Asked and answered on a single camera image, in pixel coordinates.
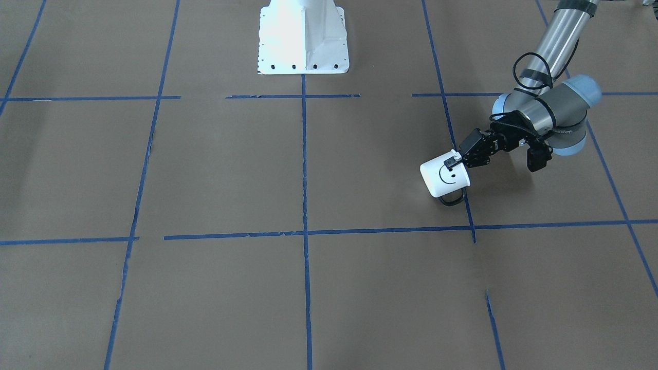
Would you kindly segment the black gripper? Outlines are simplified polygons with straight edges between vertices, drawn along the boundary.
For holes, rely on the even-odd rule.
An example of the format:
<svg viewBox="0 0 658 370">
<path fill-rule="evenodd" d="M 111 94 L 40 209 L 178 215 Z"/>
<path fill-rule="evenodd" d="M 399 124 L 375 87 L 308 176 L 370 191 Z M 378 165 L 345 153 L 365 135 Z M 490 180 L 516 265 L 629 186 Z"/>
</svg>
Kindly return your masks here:
<svg viewBox="0 0 658 370">
<path fill-rule="evenodd" d="M 481 167 L 490 163 L 490 157 L 496 152 L 510 152 L 520 146 L 526 139 L 526 133 L 519 129 L 473 129 L 460 143 L 459 152 L 446 154 L 444 166 L 448 171 L 455 168 L 466 169 Z"/>
</svg>

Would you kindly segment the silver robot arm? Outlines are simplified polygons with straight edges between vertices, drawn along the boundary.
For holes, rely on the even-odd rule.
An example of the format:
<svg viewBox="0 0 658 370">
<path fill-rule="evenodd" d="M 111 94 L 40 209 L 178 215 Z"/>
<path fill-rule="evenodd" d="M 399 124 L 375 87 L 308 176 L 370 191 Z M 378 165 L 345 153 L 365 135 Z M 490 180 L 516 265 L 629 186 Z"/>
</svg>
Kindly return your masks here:
<svg viewBox="0 0 658 370">
<path fill-rule="evenodd" d="M 440 161 L 452 173 L 456 167 L 489 164 L 499 151 L 528 145 L 528 170 L 546 167 L 553 154 L 579 150 L 586 136 L 587 112 L 601 101 L 593 78 L 584 75 L 558 82 L 576 51 L 586 24 L 595 15 L 597 1 L 560 1 L 536 51 L 521 72 L 513 72 L 516 87 L 500 96 L 492 108 L 489 128 L 474 129 L 459 149 Z"/>
</svg>

